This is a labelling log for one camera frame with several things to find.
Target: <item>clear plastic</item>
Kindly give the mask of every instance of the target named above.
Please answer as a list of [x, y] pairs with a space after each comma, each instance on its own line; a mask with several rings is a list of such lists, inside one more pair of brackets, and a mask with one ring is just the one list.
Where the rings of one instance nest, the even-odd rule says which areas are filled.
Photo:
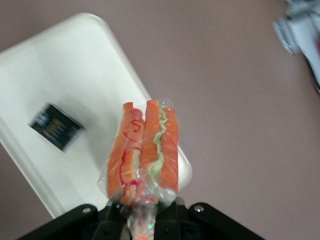
[[133, 239], [152, 240], [158, 204], [170, 206], [179, 189], [179, 130], [169, 99], [149, 100], [145, 119], [142, 115], [132, 104], [123, 105], [98, 186], [112, 202], [123, 205]]

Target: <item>green vegetable strip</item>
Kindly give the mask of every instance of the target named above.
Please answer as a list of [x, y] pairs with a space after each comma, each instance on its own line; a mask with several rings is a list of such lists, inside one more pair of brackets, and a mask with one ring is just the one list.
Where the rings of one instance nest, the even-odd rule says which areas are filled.
[[157, 156], [158, 159], [155, 161], [149, 168], [149, 175], [151, 176], [151, 182], [150, 184], [153, 186], [153, 188], [156, 188], [158, 186], [158, 180], [160, 176], [160, 171], [162, 166], [164, 165], [164, 155], [161, 152], [161, 137], [166, 131], [166, 113], [163, 110], [163, 108], [160, 108], [160, 131], [155, 135], [153, 142], [156, 144], [156, 149], [157, 149]]

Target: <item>white plastic tray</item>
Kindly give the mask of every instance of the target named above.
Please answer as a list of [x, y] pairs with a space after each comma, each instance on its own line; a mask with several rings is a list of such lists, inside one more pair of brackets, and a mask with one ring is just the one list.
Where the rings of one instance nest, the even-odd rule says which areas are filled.
[[[2, 52], [0, 86], [1, 143], [50, 214], [84, 203], [104, 208], [97, 181], [122, 105], [150, 99], [107, 24], [82, 13]], [[47, 103], [85, 127], [65, 152], [29, 126]], [[180, 189], [191, 176], [179, 149]]]

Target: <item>black label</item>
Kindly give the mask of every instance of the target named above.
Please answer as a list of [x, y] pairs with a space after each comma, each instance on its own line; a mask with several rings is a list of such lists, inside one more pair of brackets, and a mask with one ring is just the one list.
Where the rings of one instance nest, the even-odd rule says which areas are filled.
[[52, 104], [36, 117], [31, 127], [62, 151], [73, 136], [83, 129], [81, 124]]

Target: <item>plastic bag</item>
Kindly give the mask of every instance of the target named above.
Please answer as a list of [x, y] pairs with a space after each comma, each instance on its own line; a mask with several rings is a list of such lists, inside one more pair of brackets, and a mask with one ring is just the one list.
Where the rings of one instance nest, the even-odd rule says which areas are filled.
[[145, 119], [133, 103], [123, 116], [98, 185], [114, 203], [129, 209], [133, 239], [153, 239], [157, 204], [178, 193], [178, 122], [170, 100], [149, 100]]

